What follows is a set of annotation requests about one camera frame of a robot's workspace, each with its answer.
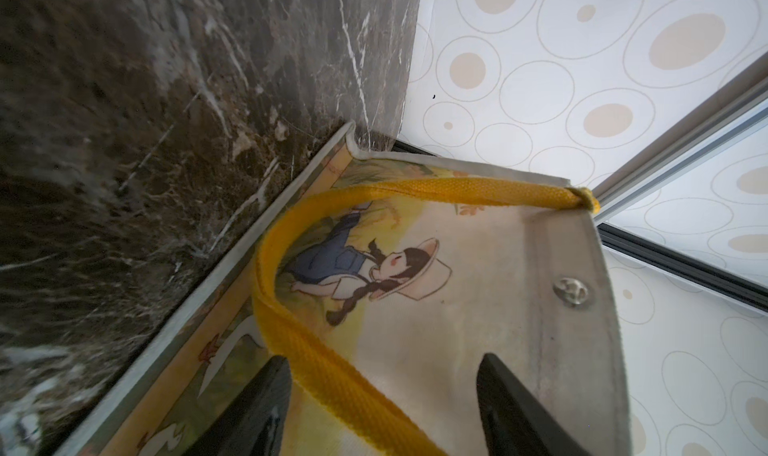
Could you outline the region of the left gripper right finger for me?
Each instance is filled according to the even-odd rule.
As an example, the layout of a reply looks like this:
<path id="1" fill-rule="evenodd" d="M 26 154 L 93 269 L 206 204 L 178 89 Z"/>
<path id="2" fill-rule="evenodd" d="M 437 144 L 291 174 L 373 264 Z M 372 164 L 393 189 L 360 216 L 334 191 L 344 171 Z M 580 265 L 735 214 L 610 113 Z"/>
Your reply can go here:
<path id="1" fill-rule="evenodd" d="M 587 453 L 492 353 L 483 355 L 476 376 L 476 392 L 489 455 Z"/>

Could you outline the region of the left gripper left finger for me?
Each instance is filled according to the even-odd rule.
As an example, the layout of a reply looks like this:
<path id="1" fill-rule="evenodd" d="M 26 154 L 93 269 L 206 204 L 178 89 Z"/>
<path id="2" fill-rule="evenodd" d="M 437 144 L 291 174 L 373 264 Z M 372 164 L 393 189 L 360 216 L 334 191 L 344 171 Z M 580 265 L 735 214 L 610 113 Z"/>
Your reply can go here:
<path id="1" fill-rule="evenodd" d="M 270 358 L 185 454 L 278 455 L 291 392 L 288 360 L 282 356 Z"/>

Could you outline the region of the white grocery tote bag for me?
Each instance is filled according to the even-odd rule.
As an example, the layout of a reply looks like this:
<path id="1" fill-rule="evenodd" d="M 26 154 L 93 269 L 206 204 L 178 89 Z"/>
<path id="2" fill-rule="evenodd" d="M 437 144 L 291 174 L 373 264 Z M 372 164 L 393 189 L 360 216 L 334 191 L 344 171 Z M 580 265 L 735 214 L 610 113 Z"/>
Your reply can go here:
<path id="1" fill-rule="evenodd" d="M 359 148 L 343 127 L 168 321 L 148 350 L 61 447 L 64 455 L 178 455 L 266 363 L 250 295 L 258 237 L 304 196 L 363 183 L 545 177 L 479 163 Z M 485 451 L 474 380 L 496 354 L 595 455 L 632 451 L 615 298 L 592 219 L 575 212 L 469 203 L 374 204 L 348 242 L 386 252 L 429 238 L 449 276 L 421 300 L 365 300 L 337 328 L 334 303 L 279 299 L 413 417 L 451 455 Z"/>

